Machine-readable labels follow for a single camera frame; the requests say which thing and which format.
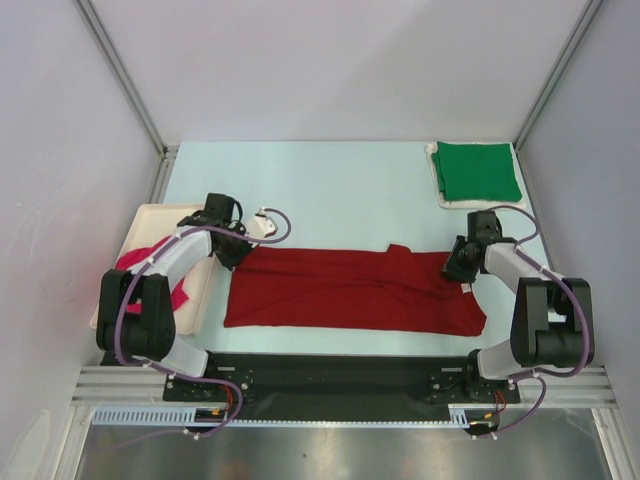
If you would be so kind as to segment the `dark red t shirt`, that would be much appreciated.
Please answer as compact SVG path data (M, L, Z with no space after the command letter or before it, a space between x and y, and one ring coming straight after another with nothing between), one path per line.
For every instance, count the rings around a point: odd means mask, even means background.
M314 327L476 337L487 316L445 279L445 252L259 247L232 275L224 325Z

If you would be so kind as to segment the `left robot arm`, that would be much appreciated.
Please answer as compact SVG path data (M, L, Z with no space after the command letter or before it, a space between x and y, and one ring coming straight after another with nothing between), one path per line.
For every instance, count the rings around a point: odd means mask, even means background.
M96 343L123 365L151 363L185 375L197 398L214 397L220 374L209 354L177 333L173 293L198 263L217 257L231 269L251 252L243 209L236 199L210 193L204 207L178 222L172 234L129 267L115 267L101 280Z

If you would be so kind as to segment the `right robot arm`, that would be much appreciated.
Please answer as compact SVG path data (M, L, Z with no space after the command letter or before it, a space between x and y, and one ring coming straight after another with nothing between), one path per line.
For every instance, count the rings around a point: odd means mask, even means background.
M582 278L563 276L530 257L523 244L503 234L495 208L467 215L467 233L456 237L442 275L470 285L478 274L498 278L515 295L510 336L469 354L472 369L461 376L463 393L484 401L497 380L514 384L548 375L579 374L595 356L591 287Z

